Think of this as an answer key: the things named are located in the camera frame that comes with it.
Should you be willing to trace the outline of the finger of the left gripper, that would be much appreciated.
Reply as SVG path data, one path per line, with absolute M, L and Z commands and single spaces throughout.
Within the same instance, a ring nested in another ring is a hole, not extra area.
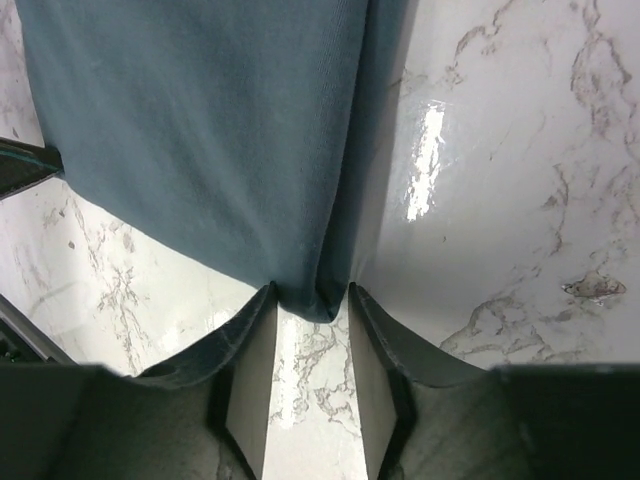
M 2 200 L 64 173 L 61 155 L 55 147 L 38 147 L 2 138 L 0 155 Z

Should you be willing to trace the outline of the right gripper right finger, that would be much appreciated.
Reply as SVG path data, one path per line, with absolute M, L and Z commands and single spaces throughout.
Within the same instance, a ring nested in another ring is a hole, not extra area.
M 347 299 L 366 472 L 388 479 L 418 424 L 413 389 L 452 388 L 485 371 L 407 328 L 357 283 L 349 285 Z

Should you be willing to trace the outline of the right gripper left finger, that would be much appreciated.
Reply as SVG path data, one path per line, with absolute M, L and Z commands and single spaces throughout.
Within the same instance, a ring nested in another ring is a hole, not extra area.
M 277 304 L 271 282 L 223 326 L 136 377 L 145 386 L 172 390 L 209 385 L 205 425 L 248 479 L 263 477 Z

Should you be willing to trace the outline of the blue-grey t shirt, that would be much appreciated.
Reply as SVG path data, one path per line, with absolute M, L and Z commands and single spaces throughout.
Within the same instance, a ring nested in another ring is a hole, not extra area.
M 412 1 L 20 1 L 45 142 L 80 196 L 328 323 Z

